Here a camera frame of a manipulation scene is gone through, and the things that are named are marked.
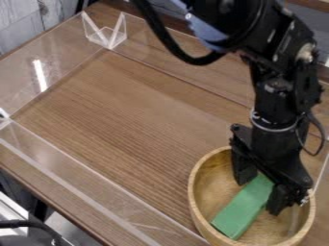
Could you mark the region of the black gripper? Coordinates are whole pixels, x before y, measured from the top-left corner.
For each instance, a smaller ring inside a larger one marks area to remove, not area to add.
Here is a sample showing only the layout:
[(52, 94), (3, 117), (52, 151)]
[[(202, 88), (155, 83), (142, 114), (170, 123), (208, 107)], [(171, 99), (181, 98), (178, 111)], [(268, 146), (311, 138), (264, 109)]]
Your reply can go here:
[(294, 130), (264, 131), (258, 127), (233, 124), (230, 127), (233, 174), (245, 185), (264, 174), (274, 183), (266, 211), (278, 216), (294, 204), (308, 201), (313, 178), (301, 161), (305, 138)]

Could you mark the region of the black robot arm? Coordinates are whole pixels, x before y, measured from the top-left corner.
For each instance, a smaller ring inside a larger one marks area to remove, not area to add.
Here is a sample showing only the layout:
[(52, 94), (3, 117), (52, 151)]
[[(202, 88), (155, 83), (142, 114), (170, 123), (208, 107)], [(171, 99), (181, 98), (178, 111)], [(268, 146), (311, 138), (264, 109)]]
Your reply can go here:
[(313, 178), (301, 161), (313, 107), (324, 88), (317, 79), (315, 34), (278, 0), (182, 0), (194, 35), (216, 52), (238, 52), (254, 89), (250, 125), (232, 126), (232, 160), (240, 185), (258, 173), (274, 183), (266, 210), (309, 200)]

